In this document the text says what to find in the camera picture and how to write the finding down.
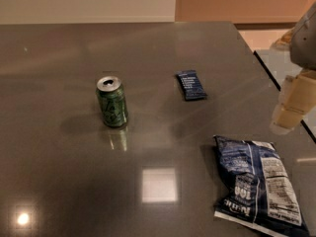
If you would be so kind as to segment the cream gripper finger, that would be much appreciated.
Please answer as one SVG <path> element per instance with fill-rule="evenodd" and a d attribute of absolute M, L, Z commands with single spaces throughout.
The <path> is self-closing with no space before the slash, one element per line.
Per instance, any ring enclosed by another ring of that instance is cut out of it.
<path fill-rule="evenodd" d="M 302 121 L 303 115 L 288 111 L 283 105 L 276 105 L 270 130 L 276 135 L 286 135 L 293 131 Z"/>
<path fill-rule="evenodd" d="M 288 102 L 292 93 L 293 81 L 294 77 L 290 75 L 287 75 L 283 80 L 278 95 L 278 102 L 280 104 L 285 105 Z"/>

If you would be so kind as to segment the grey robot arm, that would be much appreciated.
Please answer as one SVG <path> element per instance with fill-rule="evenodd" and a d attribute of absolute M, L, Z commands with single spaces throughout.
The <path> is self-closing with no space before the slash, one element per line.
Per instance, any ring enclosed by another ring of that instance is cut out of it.
<path fill-rule="evenodd" d="M 270 124 L 277 135 L 294 130 L 316 106 L 316 2 L 293 28 L 289 56 L 302 70 L 296 76 L 287 75 L 281 85 Z"/>

